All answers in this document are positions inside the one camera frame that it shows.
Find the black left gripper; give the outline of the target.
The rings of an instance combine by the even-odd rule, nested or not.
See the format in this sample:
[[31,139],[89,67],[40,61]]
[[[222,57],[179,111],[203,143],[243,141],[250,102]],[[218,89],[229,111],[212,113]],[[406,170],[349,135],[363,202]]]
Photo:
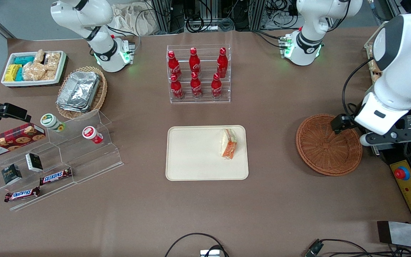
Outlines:
[[356,122],[353,116],[350,118],[346,114],[339,114],[331,120],[331,129],[335,134],[340,134],[344,130],[348,130],[350,127],[356,127]]

